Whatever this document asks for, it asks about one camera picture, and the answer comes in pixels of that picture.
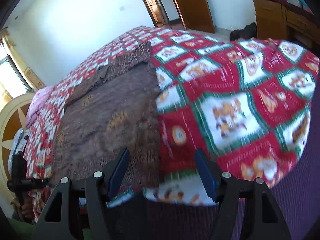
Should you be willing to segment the person left hand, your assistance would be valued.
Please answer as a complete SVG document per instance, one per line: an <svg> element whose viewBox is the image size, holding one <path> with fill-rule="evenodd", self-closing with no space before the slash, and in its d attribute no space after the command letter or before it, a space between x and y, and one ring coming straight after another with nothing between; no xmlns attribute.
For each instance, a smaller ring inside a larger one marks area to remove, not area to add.
<svg viewBox="0 0 320 240"><path fill-rule="evenodd" d="M11 201L11 205L16 207L18 213L27 219L33 220L35 215L33 212L33 199L30 196L24 197L24 204L21 205L17 198Z"/></svg>

